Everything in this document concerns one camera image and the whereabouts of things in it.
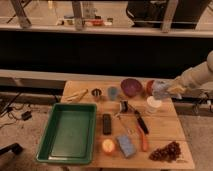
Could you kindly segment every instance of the remote control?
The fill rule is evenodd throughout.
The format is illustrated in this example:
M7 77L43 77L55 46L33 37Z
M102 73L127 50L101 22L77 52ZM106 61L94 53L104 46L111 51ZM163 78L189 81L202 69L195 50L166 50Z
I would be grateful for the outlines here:
M112 132L111 128L111 116L110 114L103 114L103 134L110 135Z

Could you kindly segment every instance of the purple bowl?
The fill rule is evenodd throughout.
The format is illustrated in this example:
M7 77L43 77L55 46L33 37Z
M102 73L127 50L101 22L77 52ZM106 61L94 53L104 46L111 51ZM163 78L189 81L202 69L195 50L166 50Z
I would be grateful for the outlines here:
M142 84L133 78L127 78L121 82L121 89L128 97L134 97L143 91Z

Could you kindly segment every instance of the blue sponge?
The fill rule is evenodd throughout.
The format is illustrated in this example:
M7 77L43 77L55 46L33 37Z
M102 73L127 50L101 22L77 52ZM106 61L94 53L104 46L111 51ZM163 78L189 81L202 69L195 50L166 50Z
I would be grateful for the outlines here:
M131 143L131 141L127 135L120 135L116 139L117 139L117 141L121 147L121 150L123 151L124 156L126 158L128 158L136 153L136 149L135 149L134 145Z

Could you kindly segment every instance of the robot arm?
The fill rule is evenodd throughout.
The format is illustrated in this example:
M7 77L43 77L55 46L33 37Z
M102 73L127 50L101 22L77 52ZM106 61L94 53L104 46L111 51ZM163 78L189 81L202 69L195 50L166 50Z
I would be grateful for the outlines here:
M156 99L163 99L170 95L183 94L187 89L195 89L211 81L213 81L213 51L209 53L207 61L185 70L172 82L155 82L152 87L153 96Z

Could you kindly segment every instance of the black wall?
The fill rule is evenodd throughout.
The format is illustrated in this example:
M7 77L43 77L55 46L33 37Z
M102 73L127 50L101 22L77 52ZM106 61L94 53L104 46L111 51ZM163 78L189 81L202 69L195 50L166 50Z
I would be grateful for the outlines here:
M0 69L172 78L213 39L0 31Z

